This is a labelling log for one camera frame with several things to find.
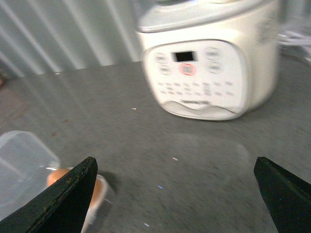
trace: appliance lid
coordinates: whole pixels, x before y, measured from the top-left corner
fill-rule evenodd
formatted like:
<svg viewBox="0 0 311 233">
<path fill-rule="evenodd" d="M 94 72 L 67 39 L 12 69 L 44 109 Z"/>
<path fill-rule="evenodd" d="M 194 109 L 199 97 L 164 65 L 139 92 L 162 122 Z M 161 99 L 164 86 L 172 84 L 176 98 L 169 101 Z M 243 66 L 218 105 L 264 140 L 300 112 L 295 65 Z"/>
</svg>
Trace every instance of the appliance lid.
<svg viewBox="0 0 311 233">
<path fill-rule="evenodd" d="M 132 0 L 138 30 L 168 31 L 217 20 L 273 0 Z"/>
</svg>

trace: plastic container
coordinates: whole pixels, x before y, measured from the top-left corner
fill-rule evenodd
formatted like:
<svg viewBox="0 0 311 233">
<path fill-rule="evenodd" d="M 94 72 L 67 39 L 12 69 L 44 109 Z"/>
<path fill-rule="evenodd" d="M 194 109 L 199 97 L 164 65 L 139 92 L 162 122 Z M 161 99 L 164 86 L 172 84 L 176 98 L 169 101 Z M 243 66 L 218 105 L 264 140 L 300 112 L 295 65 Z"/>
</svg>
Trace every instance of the plastic container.
<svg viewBox="0 0 311 233">
<path fill-rule="evenodd" d="M 0 221 L 46 189 L 59 159 L 33 134 L 11 131 L 0 137 Z"/>
</svg>

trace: rice cooker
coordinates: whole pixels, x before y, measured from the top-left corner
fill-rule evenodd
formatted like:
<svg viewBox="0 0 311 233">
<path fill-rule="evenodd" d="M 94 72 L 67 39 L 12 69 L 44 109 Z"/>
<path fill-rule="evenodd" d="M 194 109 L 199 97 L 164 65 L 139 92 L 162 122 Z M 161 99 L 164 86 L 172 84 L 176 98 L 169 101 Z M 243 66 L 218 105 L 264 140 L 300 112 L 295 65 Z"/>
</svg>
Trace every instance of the rice cooker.
<svg viewBox="0 0 311 233">
<path fill-rule="evenodd" d="M 146 80 L 166 111 L 228 120 L 277 82 L 279 0 L 133 0 Z"/>
</svg>

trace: egg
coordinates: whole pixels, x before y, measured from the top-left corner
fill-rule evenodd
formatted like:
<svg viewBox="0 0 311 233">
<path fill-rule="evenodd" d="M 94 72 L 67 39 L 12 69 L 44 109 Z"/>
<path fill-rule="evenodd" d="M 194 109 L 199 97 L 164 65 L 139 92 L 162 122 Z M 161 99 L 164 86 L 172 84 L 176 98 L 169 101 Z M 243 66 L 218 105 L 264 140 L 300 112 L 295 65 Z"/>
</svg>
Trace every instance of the egg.
<svg viewBox="0 0 311 233">
<path fill-rule="evenodd" d="M 61 169 L 58 169 L 56 171 L 53 171 L 47 178 L 47 186 L 49 187 L 52 184 L 54 184 L 57 180 L 62 178 L 69 171 L 70 171 L 70 169 L 67 169 L 67 168 L 61 168 Z M 99 200 L 103 189 L 104 189 L 104 184 L 98 178 L 96 178 L 95 186 L 94 186 L 94 190 L 93 190 L 93 196 L 91 199 L 91 203 L 89 205 L 90 208 L 94 204 L 96 204 L 96 202 Z"/>
</svg>

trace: gray countertop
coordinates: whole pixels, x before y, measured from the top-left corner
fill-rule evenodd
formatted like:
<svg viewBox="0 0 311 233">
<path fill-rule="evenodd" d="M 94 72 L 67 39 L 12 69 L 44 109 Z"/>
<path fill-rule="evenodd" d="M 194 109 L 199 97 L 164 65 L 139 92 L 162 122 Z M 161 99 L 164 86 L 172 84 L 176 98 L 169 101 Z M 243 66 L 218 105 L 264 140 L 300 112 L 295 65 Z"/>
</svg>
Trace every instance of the gray countertop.
<svg viewBox="0 0 311 233">
<path fill-rule="evenodd" d="M 116 189 L 99 232 L 276 233 L 253 168 L 266 156 L 311 183 L 310 77 L 283 57 L 272 97 L 223 122 L 165 112 L 140 63 L 19 78 L 0 88 L 0 133 L 35 133 L 63 167 L 95 157 Z"/>
</svg>

